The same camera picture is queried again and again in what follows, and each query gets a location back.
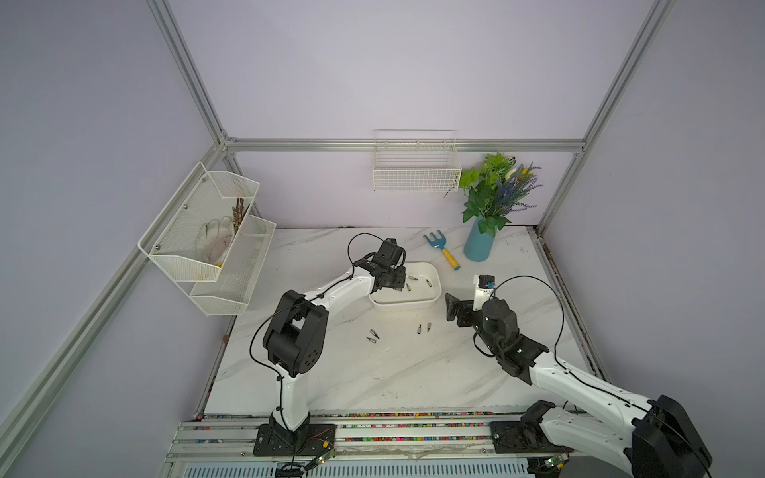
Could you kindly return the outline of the white rectangular storage box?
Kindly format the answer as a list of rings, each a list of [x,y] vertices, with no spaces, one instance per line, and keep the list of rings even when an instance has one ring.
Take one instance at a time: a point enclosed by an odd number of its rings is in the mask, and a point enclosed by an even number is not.
[[[392,289],[382,289],[369,297],[374,308],[383,312],[406,312],[433,306],[442,295],[442,286],[438,272],[428,262],[414,262],[406,265],[406,283],[412,287],[408,291],[398,292]],[[418,278],[418,281],[408,280],[408,276]],[[426,284],[430,280],[432,287]]]

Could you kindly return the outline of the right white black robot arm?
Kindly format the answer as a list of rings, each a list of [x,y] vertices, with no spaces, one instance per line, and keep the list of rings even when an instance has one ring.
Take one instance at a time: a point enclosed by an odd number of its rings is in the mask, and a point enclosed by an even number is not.
[[[524,420],[550,443],[572,448],[632,477],[707,477],[711,454],[682,404],[647,398],[601,380],[558,358],[523,335],[507,302],[483,295],[464,301],[447,294],[446,319],[470,328],[508,376],[582,408],[578,417],[549,400],[531,406]]]

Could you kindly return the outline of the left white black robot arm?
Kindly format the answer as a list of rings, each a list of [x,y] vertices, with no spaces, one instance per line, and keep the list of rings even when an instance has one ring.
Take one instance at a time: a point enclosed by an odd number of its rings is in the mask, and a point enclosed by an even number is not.
[[[406,250],[394,238],[353,260],[340,278],[310,292],[289,290],[253,334],[249,358],[274,372],[277,406],[270,426],[295,434],[310,422],[302,376],[321,358],[330,318],[382,289],[401,291],[406,284]]]

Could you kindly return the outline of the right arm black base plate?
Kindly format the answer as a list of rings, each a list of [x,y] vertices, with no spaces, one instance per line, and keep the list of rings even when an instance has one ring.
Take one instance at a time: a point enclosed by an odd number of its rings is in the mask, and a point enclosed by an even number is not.
[[[492,421],[489,424],[494,451],[510,453],[560,453],[570,449],[553,444],[537,423]]]

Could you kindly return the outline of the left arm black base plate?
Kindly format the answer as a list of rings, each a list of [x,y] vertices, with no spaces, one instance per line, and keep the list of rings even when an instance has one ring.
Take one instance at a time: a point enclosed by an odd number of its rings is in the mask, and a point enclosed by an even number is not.
[[[278,423],[258,428],[252,454],[255,457],[317,457],[334,447],[336,424],[307,424],[289,431]]]

